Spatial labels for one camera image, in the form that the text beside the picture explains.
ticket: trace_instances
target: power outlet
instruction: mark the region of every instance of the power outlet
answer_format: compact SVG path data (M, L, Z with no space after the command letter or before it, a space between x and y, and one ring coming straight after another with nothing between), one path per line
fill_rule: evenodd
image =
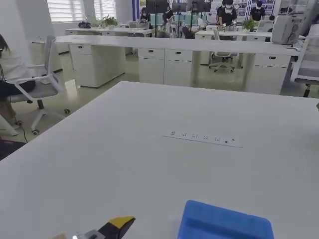
M234 137L215 136L207 134L200 135L197 133L189 133L186 131L171 131L168 134L165 134L164 137L243 148L239 140Z

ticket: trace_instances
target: window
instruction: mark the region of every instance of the window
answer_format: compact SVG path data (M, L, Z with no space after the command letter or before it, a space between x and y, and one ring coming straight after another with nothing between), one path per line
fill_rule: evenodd
M94 0L94 9L96 19L102 19L105 16L116 18L115 0Z
M47 0L52 22L83 21L82 0Z

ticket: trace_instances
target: blue foam pad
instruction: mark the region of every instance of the blue foam pad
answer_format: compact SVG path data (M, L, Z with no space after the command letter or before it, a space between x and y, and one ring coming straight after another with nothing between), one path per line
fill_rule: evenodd
M274 234L265 218L190 200L178 239L274 239Z

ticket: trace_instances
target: gray office chair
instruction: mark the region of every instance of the gray office chair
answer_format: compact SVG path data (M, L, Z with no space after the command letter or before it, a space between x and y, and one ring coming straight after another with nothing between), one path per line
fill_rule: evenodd
M55 42L54 36L48 36L46 39L45 44L45 52L44 52L44 65L35 65L30 66L30 69L35 69L39 67L44 67L46 70L46 75L41 77L33 77L33 78L25 78L25 79L14 79L11 80L8 79L8 82L14 84L21 92L21 95L11 96L11 102L22 102L27 101L28 103L37 101L38 109L37 116L31 126L31 131L34 135L39 134L39 130L36 129L37 124L39 123L40 119L44 115L51 115L55 116L59 119L64 119L65 117L63 115L60 115L56 112L50 111L48 109L44 108L42 98L55 96L61 92L64 91L64 88L59 85L58 78L55 76L51 69L51 62L52 62L52 56L51 54L53 49L53 44ZM35 81L35 88L33 91L27 93L20 84L27 82L27 81ZM70 110L65 109L65 114L69 114Z
M217 29L213 29L213 31L214 31L215 40L220 40L218 30ZM227 62L226 60L228 58L232 58L234 56L238 56L238 53L234 53L234 52L214 52L214 55L217 56L217 57L221 57L222 61L221 62L217 62L217 63L209 64L208 67L210 69L214 68L214 72L216 72L219 68L225 67L225 68L229 68L230 72L234 72L235 66L232 65L231 63Z

